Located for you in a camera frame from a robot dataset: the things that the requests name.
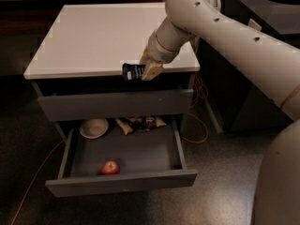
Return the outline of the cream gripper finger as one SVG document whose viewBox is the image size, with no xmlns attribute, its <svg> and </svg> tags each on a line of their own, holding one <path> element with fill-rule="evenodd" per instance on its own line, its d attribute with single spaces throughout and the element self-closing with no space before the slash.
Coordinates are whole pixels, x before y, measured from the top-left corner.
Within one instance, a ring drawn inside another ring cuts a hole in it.
<svg viewBox="0 0 300 225">
<path fill-rule="evenodd" d="M 160 63 L 148 62 L 145 66 L 145 70 L 142 74 L 143 81 L 152 81 L 155 79 L 162 71 L 163 66 Z"/>
<path fill-rule="evenodd" d="M 144 49 L 143 49 L 142 56 L 140 58 L 139 64 L 140 65 L 145 65 L 146 62 L 148 61 L 148 59 L 149 59 L 149 56 L 148 56 L 148 46 L 145 46 Z"/>
</svg>

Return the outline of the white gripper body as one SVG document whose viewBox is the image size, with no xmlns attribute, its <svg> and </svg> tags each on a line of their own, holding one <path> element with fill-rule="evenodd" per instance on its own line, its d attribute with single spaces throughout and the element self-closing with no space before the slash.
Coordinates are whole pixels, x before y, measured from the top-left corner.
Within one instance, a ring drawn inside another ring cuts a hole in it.
<svg viewBox="0 0 300 225">
<path fill-rule="evenodd" d="M 148 39 L 147 53 L 152 61 L 160 64 L 169 64 L 179 54 L 179 50 L 171 51 L 164 48 L 158 42 L 157 31 L 154 31 Z"/>
</svg>

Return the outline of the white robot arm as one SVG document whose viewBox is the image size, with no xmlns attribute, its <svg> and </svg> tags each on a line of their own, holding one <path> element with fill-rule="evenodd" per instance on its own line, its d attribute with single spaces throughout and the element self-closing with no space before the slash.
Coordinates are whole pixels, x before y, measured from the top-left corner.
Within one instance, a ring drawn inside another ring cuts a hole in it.
<svg viewBox="0 0 300 225">
<path fill-rule="evenodd" d="M 165 0 L 165 11 L 143 51 L 142 77 L 155 78 L 199 37 L 272 99 L 293 123 L 265 152 L 251 225 L 300 225 L 300 50 L 224 16 L 220 0 Z"/>
</svg>

